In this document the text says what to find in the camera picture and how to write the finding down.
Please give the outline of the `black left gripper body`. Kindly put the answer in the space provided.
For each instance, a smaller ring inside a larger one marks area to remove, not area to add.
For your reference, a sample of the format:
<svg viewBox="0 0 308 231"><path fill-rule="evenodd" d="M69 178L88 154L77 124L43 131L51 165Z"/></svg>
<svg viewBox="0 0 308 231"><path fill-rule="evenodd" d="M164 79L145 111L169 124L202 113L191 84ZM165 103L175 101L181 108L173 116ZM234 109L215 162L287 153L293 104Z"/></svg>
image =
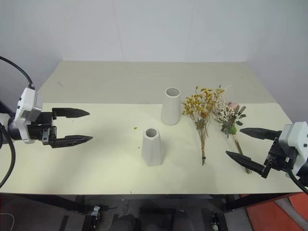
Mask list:
<svg viewBox="0 0 308 231"><path fill-rule="evenodd" d="M43 145L54 146L57 128L53 124L56 119L53 112L42 112L34 122L27 126L30 138L42 141Z"/></svg>

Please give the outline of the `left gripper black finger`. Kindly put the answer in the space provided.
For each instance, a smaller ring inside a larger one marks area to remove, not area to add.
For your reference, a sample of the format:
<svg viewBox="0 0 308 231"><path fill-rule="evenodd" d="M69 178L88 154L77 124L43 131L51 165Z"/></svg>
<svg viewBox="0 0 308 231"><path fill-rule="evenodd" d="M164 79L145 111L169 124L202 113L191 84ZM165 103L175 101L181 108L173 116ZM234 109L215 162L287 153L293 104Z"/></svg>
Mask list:
<svg viewBox="0 0 308 231"><path fill-rule="evenodd" d="M54 119L57 117L79 118L90 115L89 112L76 108L52 108L52 114Z"/></svg>
<svg viewBox="0 0 308 231"><path fill-rule="evenodd" d="M93 138L92 136L71 135L71 136L65 136L64 138L51 139L49 145L52 148L71 147L82 143L86 143L87 141L90 141L92 138Z"/></svg>

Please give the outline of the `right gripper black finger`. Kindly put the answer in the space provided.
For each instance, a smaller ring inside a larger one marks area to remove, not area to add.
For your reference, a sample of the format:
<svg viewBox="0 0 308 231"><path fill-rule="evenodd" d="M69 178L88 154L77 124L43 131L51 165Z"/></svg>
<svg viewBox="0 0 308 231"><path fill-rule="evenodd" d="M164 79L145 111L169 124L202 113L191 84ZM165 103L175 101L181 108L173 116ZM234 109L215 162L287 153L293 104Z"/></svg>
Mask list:
<svg viewBox="0 0 308 231"><path fill-rule="evenodd" d="M230 151L226 151L226 154L233 159L236 163L238 163L239 165L254 171L256 173L258 173L261 177L263 178L267 178L270 168L259 164L255 161L252 161L251 158L243 155L243 154L239 154L239 153L234 153L234 152L230 152Z"/></svg>
<svg viewBox="0 0 308 231"><path fill-rule="evenodd" d="M242 128L240 129L240 132L253 138L272 141L275 140L275 138L278 138L282 133L281 130L274 131L265 128Z"/></svg>

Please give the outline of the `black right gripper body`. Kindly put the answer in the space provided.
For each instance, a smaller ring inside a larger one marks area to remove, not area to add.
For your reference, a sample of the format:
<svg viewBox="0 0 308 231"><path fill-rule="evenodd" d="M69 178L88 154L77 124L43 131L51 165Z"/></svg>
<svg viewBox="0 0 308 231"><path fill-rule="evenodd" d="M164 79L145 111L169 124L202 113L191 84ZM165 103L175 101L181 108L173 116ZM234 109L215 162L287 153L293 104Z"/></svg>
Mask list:
<svg viewBox="0 0 308 231"><path fill-rule="evenodd" d="M294 168L298 152L294 147L287 147L285 152L279 144L278 137L266 137L265 139L273 140L273 144L264 162L263 177L266 178L271 169L283 171L288 175L288 172Z"/></svg>

